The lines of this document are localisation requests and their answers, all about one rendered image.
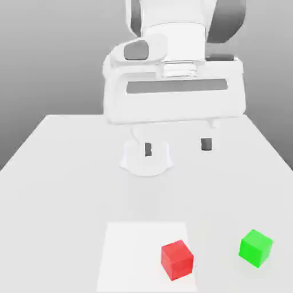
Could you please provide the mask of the small red cube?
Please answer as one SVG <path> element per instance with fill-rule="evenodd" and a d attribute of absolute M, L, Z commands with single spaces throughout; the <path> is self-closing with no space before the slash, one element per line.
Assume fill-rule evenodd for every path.
<path fill-rule="evenodd" d="M 161 247 L 161 265 L 171 281 L 193 273 L 194 255 L 178 240 Z"/>

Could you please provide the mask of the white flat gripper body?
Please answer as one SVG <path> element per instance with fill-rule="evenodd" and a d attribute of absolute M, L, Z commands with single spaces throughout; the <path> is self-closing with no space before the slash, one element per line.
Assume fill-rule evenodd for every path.
<path fill-rule="evenodd" d="M 246 110 L 243 63 L 215 57 L 202 64 L 107 57 L 104 115 L 112 124 L 239 117 Z"/>

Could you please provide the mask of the small green cube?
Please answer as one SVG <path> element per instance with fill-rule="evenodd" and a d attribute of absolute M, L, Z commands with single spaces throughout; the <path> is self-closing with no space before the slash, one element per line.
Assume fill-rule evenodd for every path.
<path fill-rule="evenodd" d="M 273 240 L 252 229 L 242 238 L 239 256 L 259 268 L 270 256 Z"/>

